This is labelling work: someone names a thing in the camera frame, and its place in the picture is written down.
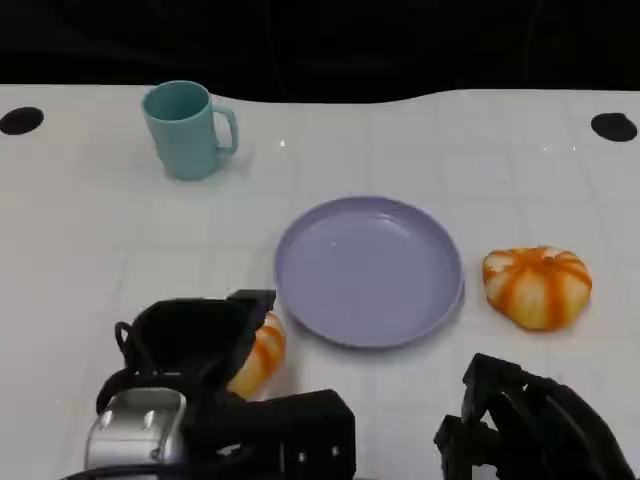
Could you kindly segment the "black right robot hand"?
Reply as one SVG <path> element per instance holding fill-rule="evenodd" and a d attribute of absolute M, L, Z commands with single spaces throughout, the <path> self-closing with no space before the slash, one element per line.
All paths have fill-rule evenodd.
<path fill-rule="evenodd" d="M 568 386 L 481 353 L 463 383 L 460 415 L 434 437 L 445 478 L 485 465 L 499 479 L 635 478 L 608 424 Z"/>

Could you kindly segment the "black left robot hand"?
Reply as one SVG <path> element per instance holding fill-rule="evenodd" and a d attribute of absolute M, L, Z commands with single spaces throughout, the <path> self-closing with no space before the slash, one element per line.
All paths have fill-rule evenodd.
<path fill-rule="evenodd" d="M 286 335 L 273 312 L 273 290 L 238 290 L 224 299 L 158 301 L 115 338 L 126 378 L 193 399 L 228 391 L 249 400 L 284 362 Z"/>

